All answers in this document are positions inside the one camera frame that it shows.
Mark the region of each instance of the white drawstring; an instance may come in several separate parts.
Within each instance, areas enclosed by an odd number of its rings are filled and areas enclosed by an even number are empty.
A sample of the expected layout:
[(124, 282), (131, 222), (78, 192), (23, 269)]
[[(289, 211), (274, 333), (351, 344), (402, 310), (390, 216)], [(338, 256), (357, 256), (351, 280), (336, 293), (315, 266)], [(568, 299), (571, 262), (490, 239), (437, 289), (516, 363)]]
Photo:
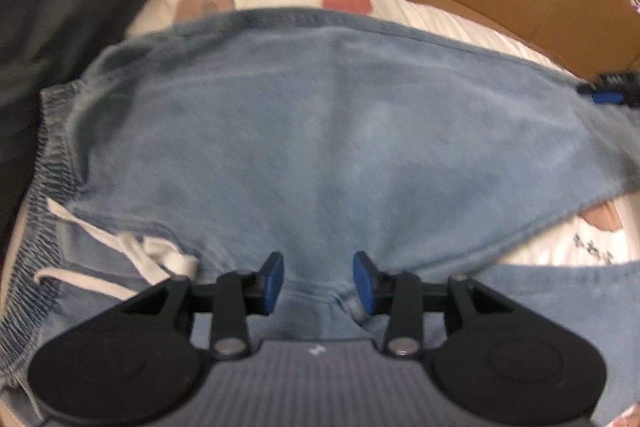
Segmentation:
[[(113, 235), (106, 230), (99, 229), (79, 217), (74, 216), (64, 206), (47, 198), (49, 212), (55, 216), (79, 225), (96, 241), (119, 251), (127, 256), (140, 275), (151, 285), (156, 285), (171, 277), (161, 266), (175, 275), (184, 275), (189, 279), (195, 279), (198, 269), (198, 260), (193, 255), (185, 255), (171, 241), (161, 237), (144, 237), (142, 244), (130, 232), (121, 232)], [(38, 270), (33, 279), (40, 283), (44, 277), (51, 277), (84, 290), (90, 290), (104, 295), (110, 295), (116, 299), (126, 300), (136, 295), (137, 292), (125, 288), (119, 284), (111, 283), (97, 277), (91, 277), (72, 270), (63, 268), (42, 268)]]

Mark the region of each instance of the blue denim pants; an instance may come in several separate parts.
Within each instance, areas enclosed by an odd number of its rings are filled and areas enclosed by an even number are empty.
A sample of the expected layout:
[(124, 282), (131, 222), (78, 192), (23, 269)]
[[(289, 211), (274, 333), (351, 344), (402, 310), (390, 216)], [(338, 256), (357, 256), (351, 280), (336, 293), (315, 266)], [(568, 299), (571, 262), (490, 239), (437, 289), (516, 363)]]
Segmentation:
[[(597, 422), (640, 397), (640, 264), (495, 266), (546, 227), (640, 188), (634, 116), (581, 99), (569, 76), (368, 18), (255, 10), (109, 48), (79, 80), (44, 90), (42, 109), (0, 323), (2, 397), (16, 410), (37, 347), (115, 304), (38, 285), (37, 270), (146, 287), (47, 198), (111, 233), (174, 242), (198, 258), (200, 282), (281, 251), (286, 282), (275, 314), (251, 320), (256, 341), (380, 336), (351, 280), (353, 253), (366, 250), (434, 282), (473, 273), (588, 338), (609, 368)], [(427, 317), (427, 343), (443, 337)]]

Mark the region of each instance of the silver bolt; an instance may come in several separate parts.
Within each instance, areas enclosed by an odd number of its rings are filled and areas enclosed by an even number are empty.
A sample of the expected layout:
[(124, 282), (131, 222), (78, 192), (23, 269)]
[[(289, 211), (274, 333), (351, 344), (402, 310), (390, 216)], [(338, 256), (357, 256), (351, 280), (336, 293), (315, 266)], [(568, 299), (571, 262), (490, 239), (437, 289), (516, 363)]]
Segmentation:
[(409, 337), (398, 337), (386, 344), (389, 351), (398, 357), (409, 357), (420, 351), (420, 344)]
[(213, 349), (224, 357), (232, 357), (233, 355), (239, 355), (242, 353), (246, 349), (246, 344), (241, 339), (228, 337), (217, 341), (213, 345)]

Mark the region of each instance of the white logo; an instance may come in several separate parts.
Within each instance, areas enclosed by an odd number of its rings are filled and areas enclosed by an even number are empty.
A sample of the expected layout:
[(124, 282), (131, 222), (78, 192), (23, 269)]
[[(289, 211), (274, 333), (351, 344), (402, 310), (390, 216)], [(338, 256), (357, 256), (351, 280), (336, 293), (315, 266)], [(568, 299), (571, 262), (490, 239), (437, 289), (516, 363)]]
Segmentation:
[(319, 357), (323, 353), (326, 353), (326, 347), (316, 344), (314, 347), (309, 349), (308, 353), (314, 357)]

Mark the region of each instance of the gray ribbed panel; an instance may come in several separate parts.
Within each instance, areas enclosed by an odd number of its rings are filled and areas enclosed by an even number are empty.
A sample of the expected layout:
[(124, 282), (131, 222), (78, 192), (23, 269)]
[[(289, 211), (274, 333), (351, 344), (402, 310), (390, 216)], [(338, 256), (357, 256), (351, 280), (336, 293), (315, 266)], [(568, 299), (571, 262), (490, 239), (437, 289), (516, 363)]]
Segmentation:
[[(325, 351), (316, 349), (323, 346)], [(446, 400), (417, 362), (369, 341), (269, 341), (220, 363), (198, 395), (156, 427), (489, 427)], [(566, 427), (588, 427), (577, 421)]]

